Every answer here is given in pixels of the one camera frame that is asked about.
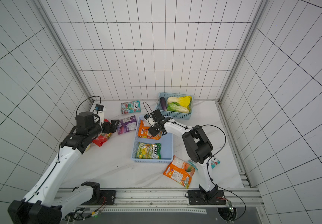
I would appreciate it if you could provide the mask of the purple candy bag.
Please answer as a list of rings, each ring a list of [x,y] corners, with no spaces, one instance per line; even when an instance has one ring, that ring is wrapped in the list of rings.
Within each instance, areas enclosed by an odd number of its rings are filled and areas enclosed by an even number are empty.
[[[137,128],[137,119],[136,116],[130,116],[124,119],[120,119],[120,123],[117,127],[117,133],[124,134],[136,130]]]

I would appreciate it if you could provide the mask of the orange candy bag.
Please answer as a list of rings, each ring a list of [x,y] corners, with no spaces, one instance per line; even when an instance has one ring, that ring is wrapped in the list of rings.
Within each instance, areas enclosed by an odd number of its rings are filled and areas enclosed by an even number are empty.
[[[151,126],[147,121],[141,120],[140,125],[139,125],[139,130],[138,130],[138,137],[139,138],[144,138],[144,139],[153,139],[153,140],[159,140],[162,137],[162,132],[159,132],[156,136],[153,136],[149,132],[149,128]]]

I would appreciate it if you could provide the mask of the green Fox's candy bag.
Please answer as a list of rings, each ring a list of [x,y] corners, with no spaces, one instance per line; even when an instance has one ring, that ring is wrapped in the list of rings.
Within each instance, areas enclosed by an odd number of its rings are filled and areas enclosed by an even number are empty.
[[[153,159],[159,160],[161,159],[161,148],[162,145],[160,143],[143,143],[139,142],[136,152],[136,159]]]

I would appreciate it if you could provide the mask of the large light blue basket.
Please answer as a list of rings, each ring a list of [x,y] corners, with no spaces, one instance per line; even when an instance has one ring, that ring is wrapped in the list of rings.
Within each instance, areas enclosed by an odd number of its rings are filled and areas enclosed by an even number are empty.
[[[170,163],[173,160],[174,156],[174,150],[173,150],[173,135],[171,133],[167,133],[166,135],[162,136],[159,140],[154,139],[147,139],[147,138],[139,138],[138,137],[138,128],[140,126],[140,121],[145,120],[143,116],[138,117],[137,121],[137,130],[135,133],[135,139],[134,139],[134,145],[133,150],[131,154],[131,159],[134,162],[144,162],[144,163]],[[138,150],[138,144],[140,142],[147,143],[147,144],[161,144],[161,158],[160,159],[141,159],[137,158],[137,150]]]

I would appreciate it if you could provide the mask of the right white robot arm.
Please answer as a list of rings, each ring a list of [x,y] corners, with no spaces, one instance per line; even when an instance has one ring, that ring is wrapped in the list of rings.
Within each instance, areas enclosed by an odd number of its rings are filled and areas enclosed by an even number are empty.
[[[189,158],[196,163],[200,175],[199,194],[204,203],[210,203],[218,193],[218,186],[211,178],[211,164],[213,146],[199,125],[187,127],[177,123],[171,117],[164,117],[160,110],[155,110],[144,115],[149,123],[149,132],[155,136],[158,133],[171,133],[182,138]]]

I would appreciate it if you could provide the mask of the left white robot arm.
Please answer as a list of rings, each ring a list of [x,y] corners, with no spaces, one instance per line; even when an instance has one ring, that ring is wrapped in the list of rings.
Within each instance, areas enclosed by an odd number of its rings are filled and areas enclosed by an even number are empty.
[[[14,224],[59,224],[81,205],[113,204],[112,195],[100,184],[84,182],[60,199],[57,192],[73,164],[101,133],[115,133],[119,120],[104,121],[103,112],[82,112],[76,125],[59,144],[57,156],[35,186],[21,200],[14,200],[8,214]]]

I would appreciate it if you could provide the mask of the small teal basket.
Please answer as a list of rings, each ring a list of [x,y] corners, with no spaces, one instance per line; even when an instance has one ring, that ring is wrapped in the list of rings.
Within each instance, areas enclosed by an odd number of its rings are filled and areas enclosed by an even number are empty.
[[[175,93],[159,93],[156,109],[165,117],[190,119],[193,108],[193,97]]]

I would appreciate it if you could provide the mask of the purple toy eggplant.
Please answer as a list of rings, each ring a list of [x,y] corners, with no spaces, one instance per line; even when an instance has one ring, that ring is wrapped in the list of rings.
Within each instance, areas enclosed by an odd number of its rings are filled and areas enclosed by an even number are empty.
[[[166,99],[164,97],[160,98],[160,105],[163,111],[167,111],[167,103],[166,103]]]

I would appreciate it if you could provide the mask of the green toy cabbage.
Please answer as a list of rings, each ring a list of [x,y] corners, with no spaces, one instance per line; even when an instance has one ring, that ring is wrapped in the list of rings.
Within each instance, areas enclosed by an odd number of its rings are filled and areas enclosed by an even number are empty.
[[[170,103],[167,107],[167,110],[177,113],[190,113],[190,110],[187,107],[181,106],[177,102]]]

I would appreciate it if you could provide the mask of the yellow toy cabbage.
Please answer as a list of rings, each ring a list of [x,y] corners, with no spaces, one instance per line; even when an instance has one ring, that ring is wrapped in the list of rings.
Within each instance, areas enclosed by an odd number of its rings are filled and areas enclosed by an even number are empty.
[[[168,98],[168,104],[171,103],[178,103],[182,107],[189,107],[192,102],[191,96],[185,96],[185,97],[169,97]]]

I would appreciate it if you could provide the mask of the orange snack bag front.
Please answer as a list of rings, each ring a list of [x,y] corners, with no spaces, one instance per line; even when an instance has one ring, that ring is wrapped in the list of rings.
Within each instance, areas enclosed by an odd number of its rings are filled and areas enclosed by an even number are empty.
[[[196,169],[192,165],[174,156],[163,175],[188,189],[195,171]]]

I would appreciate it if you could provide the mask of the teal red Fox's candy bag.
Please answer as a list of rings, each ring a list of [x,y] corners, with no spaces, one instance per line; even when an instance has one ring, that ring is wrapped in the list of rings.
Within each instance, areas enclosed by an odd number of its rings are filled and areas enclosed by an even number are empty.
[[[211,162],[211,168],[212,168],[212,169],[214,169],[217,165],[219,165],[219,164],[220,164],[220,160],[218,160],[216,157],[212,157],[212,158],[211,158],[211,160],[210,160],[210,162]],[[189,165],[191,165],[192,167],[194,167],[194,168],[195,168],[195,170],[198,170],[198,169],[197,169],[197,164],[196,164],[194,161],[192,161],[192,160],[188,160],[188,161],[187,161],[187,163],[188,163]]]

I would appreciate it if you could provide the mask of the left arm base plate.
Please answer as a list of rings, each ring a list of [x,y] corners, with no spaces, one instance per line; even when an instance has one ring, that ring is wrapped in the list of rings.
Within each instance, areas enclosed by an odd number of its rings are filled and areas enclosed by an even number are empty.
[[[116,192],[116,190],[101,190],[98,205],[114,205]]]

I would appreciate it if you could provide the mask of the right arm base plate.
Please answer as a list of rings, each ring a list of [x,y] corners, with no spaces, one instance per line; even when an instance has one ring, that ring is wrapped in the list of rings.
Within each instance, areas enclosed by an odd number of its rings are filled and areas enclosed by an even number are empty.
[[[189,200],[189,205],[226,205],[227,203],[222,190],[212,190],[207,193],[200,189],[188,190],[185,196]]]

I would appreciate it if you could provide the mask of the aluminium mounting rail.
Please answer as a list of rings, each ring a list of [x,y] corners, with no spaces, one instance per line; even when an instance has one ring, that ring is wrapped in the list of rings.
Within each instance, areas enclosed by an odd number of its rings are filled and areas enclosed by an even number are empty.
[[[101,190],[116,190],[114,205],[98,205]],[[46,205],[62,206],[64,212],[70,213],[77,208],[86,208],[88,211],[99,207],[107,208],[186,208],[186,207],[236,207],[251,208],[263,207],[264,202],[260,192],[255,188],[235,188],[223,190],[227,200],[226,205],[189,205],[185,196],[188,190],[181,188],[161,189],[100,189],[96,194],[90,186],[76,188],[61,188],[54,194],[46,196],[43,201]]]

